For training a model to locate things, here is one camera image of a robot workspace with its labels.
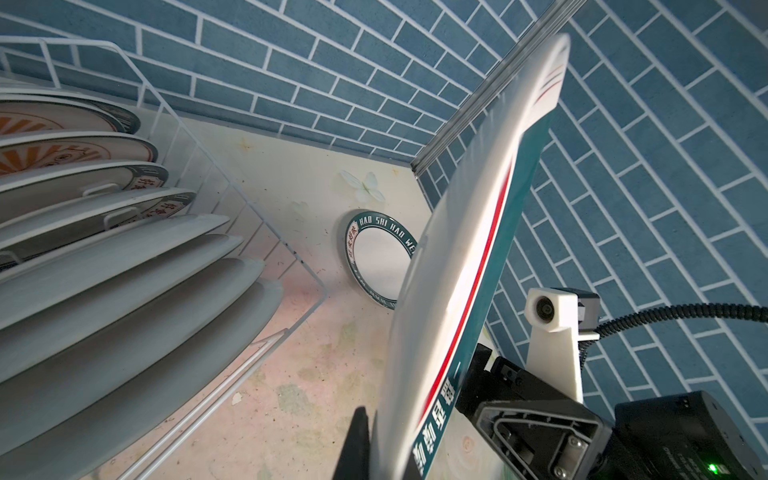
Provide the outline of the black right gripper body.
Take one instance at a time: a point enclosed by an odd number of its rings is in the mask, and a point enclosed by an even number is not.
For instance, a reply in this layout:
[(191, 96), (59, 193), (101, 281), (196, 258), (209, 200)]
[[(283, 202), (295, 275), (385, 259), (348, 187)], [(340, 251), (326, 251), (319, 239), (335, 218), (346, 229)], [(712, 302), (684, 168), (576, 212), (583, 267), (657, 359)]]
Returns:
[(479, 344), (456, 404), (520, 479), (589, 479), (601, 467), (611, 424), (583, 404)]

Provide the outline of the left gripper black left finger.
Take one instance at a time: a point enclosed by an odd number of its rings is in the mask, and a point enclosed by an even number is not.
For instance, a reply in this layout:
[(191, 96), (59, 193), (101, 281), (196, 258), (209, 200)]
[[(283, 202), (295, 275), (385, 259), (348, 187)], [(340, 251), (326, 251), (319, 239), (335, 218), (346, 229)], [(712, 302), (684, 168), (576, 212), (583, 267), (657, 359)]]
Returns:
[(366, 480), (369, 478), (370, 432), (364, 406), (355, 409), (343, 443), (333, 480)]

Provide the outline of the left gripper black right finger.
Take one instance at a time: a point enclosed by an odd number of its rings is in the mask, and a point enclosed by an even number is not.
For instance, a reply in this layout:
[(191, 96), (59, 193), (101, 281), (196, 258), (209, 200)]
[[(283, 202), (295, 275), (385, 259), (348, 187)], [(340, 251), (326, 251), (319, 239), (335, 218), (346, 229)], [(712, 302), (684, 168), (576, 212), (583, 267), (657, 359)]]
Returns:
[(414, 461), (409, 461), (402, 477), (403, 480), (422, 480), (423, 476)]

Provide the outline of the white plate green red rim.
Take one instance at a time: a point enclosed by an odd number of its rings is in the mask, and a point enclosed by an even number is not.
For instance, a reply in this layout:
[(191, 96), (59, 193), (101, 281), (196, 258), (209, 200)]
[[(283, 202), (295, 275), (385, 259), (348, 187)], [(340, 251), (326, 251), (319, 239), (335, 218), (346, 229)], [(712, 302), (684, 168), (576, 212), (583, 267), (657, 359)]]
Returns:
[(373, 479), (424, 478), (476, 344), (547, 141), (571, 47), (542, 44), (501, 92), (432, 211), (399, 293), (372, 430)]

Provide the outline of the white plate green rim text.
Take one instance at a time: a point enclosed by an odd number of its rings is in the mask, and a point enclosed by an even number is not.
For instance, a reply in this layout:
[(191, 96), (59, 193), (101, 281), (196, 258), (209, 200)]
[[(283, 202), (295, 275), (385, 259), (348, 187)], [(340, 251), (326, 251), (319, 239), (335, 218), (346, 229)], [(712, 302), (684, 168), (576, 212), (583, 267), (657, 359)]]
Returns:
[(394, 310), (416, 238), (393, 217), (373, 210), (349, 212), (342, 227), (342, 256), (352, 278), (375, 303)]

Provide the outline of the white wire dish rack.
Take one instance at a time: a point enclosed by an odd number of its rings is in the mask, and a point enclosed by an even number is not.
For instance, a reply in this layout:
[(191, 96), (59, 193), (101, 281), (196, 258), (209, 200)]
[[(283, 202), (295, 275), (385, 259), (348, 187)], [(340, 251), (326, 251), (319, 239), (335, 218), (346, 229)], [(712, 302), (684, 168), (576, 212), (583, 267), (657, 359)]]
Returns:
[[(50, 55), (54, 38), (5, 36), (1, 40), (1, 95), (52, 95), (117, 104), (64, 86), (64, 70)], [(171, 353), (82, 412), (7, 452), (5, 479), (80, 479), (117, 459), (156, 428), (162, 435), (122, 475), (145, 479), (190, 438), (291, 334), (266, 327), (284, 297), (284, 277), (303, 267), (299, 254), (247, 199), (240, 184), (201, 145), (169, 103), (140, 76), (135, 104), (154, 106), (131, 134), (158, 149), (155, 162), (169, 171), (159, 188), (183, 188), (195, 200), (172, 217), (225, 215), (229, 221), (205, 233), (241, 236), (226, 258), (264, 263), (259, 278), (232, 305)]]

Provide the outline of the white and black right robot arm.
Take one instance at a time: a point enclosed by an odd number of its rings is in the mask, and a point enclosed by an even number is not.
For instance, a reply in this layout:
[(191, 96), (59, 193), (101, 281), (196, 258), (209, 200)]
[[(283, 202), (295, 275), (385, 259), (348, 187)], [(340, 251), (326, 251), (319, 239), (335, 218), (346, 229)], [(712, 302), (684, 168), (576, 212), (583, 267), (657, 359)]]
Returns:
[(456, 407), (520, 479), (764, 479), (705, 391), (621, 403), (606, 420), (478, 346)]

